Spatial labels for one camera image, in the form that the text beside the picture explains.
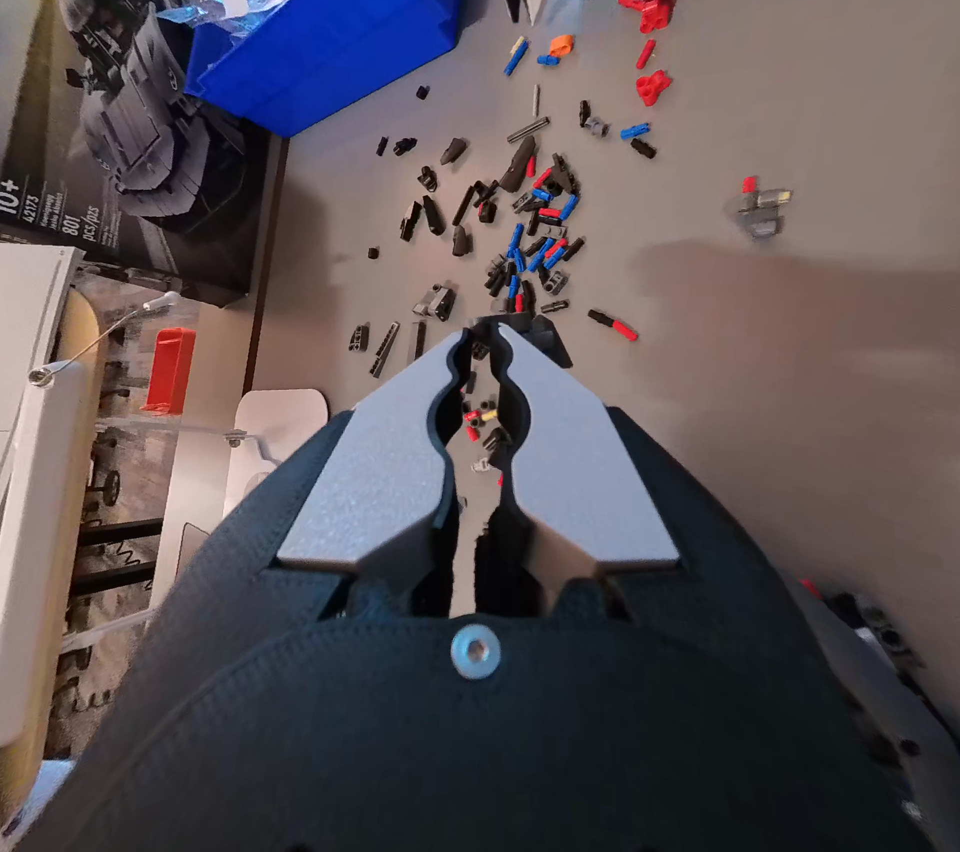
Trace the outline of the small grey lego assembly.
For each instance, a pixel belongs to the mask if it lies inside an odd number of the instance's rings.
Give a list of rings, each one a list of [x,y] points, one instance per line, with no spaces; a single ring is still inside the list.
[[[729,198],[723,211],[727,219],[755,243],[769,241],[784,228],[784,208],[794,197],[786,188],[762,188],[757,175],[745,176],[736,198]]]

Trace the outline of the black lego box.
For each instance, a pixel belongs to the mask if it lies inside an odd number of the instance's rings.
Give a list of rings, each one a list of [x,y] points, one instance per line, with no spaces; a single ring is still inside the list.
[[[1,0],[3,243],[224,307],[257,274],[270,133],[188,85],[182,0]]]

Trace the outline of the lego instruction booklet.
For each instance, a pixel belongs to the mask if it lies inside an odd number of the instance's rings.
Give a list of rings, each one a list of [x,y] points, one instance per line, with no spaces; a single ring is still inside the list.
[[[71,246],[2,244],[2,382],[24,384],[51,356],[66,295],[84,254]]]

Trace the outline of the partly built black lego model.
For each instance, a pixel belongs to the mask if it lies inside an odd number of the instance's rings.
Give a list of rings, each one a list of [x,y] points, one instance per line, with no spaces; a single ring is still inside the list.
[[[810,582],[785,581],[901,810],[935,849],[958,850],[958,736],[920,686],[917,654],[864,596],[827,597]]]

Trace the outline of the blue plastic bin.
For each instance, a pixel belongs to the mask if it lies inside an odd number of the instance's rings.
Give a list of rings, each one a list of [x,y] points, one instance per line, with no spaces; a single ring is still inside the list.
[[[289,0],[234,44],[194,31],[185,91],[290,137],[452,50],[462,0]]]

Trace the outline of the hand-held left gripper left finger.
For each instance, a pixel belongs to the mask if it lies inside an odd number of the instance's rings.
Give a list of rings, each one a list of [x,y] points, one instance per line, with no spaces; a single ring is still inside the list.
[[[449,616],[458,498],[447,446],[462,425],[474,336],[448,335],[346,418],[276,553],[295,571],[377,580],[415,615]]]

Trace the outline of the red plastic bin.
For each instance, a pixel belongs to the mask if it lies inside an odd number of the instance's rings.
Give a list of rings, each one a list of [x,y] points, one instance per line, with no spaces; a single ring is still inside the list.
[[[147,396],[141,412],[181,415],[186,402],[196,331],[174,327],[159,331],[150,370]]]

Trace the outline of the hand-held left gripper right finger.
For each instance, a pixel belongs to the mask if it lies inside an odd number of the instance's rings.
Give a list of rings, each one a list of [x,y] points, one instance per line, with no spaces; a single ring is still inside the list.
[[[525,428],[510,493],[545,607],[571,581],[676,570],[678,548],[601,399],[519,332],[500,325],[498,335],[501,383],[518,391]]]

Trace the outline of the pile of lego pieces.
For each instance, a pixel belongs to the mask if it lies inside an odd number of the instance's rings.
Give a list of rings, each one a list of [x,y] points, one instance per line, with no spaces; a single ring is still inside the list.
[[[643,33],[649,33],[653,30],[665,29],[668,25],[673,6],[676,0],[617,0],[619,6],[624,6],[635,11],[639,19],[639,29]],[[478,118],[474,116],[474,107],[479,106],[481,100],[487,102],[490,100],[492,105],[490,109],[492,116],[501,105],[500,110],[503,115],[500,120],[506,121],[504,109],[510,104],[513,109],[512,117],[520,116],[520,88],[517,87],[513,92],[508,91],[509,82],[505,79],[494,81],[494,73],[489,67],[494,64],[494,57],[491,55],[471,55],[468,57],[458,56],[456,60],[457,69],[454,72],[451,66],[449,75],[444,74],[442,78],[450,82],[441,90],[450,92],[449,102],[444,100],[442,109],[440,109],[440,118],[443,123],[450,126],[454,124],[462,126],[468,120],[476,125],[480,123],[483,126],[480,129],[479,140],[491,141],[493,132],[494,118]],[[510,150],[514,150],[517,142],[521,144],[516,146],[517,153],[511,160],[510,169],[501,176],[494,176],[496,182],[486,183],[480,181],[474,186],[470,184],[466,189],[465,197],[460,204],[459,211],[449,222],[453,228],[453,252],[456,255],[461,253],[470,253],[473,255],[474,239],[476,238],[470,232],[470,228],[479,226],[479,223],[490,223],[494,221],[496,207],[503,210],[503,216],[510,218],[514,212],[507,213],[510,202],[511,207],[519,216],[515,228],[510,225],[510,245],[505,251],[494,258],[491,265],[486,269],[488,278],[484,281],[486,288],[489,289],[491,299],[489,309],[495,314],[514,314],[528,313],[531,316],[537,316],[535,310],[535,295],[531,288],[531,282],[538,274],[544,283],[544,289],[537,293],[546,297],[549,293],[556,297],[559,295],[559,289],[567,279],[565,272],[554,270],[563,265],[562,259],[570,258],[581,246],[580,239],[574,241],[573,237],[566,237],[567,222],[574,206],[580,200],[581,184],[574,176],[574,171],[570,169],[569,162],[562,155],[546,161],[544,157],[543,168],[538,177],[530,178],[536,171],[533,169],[534,159],[529,156],[537,153],[539,145],[535,134],[538,129],[548,126],[549,121],[546,115],[540,115],[539,118],[529,120],[527,125],[520,131],[511,133],[508,137],[513,143]],[[437,226],[437,230],[443,225],[442,218],[438,213],[434,218],[434,206],[432,194],[425,195],[422,200],[418,200],[420,205],[414,203],[411,211],[405,214],[406,218],[401,223],[401,234],[404,240],[410,238],[414,231],[414,224],[417,215],[422,214],[424,221],[429,220]],[[446,319],[449,314],[449,307],[452,304],[454,294],[457,291],[456,284],[450,282],[441,282],[435,284],[433,291],[428,290],[425,298],[426,305],[422,308],[415,307],[415,311],[429,314],[429,316]],[[642,470],[639,477],[642,479],[653,479],[652,489],[658,486],[666,488],[674,484],[674,480],[680,482],[677,488],[691,488],[697,486],[690,475],[686,473],[682,465],[670,458],[653,441],[653,439],[644,433],[642,428],[629,420],[629,417],[622,411],[615,411],[608,408],[608,412],[613,413],[613,425],[618,429],[618,438],[626,439],[626,451],[630,454],[642,453],[638,458],[633,457],[628,467],[628,475],[635,478],[633,470],[636,466],[655,466],[654,470]],[[666,475],[670,475],[667,486],[660,483]]]

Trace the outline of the black lego panel piece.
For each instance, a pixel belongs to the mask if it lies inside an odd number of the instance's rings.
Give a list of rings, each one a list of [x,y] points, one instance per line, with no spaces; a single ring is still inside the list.
[[[484,354],[496,353],[499,347],[495,345],[495,341],[500,326],[517,333],[560,368],[570,369],[573,366],[570,354],[552,320],[545,316],[531,316],[525,312],[474,318],[468,327],[474,349],[479,349]]]

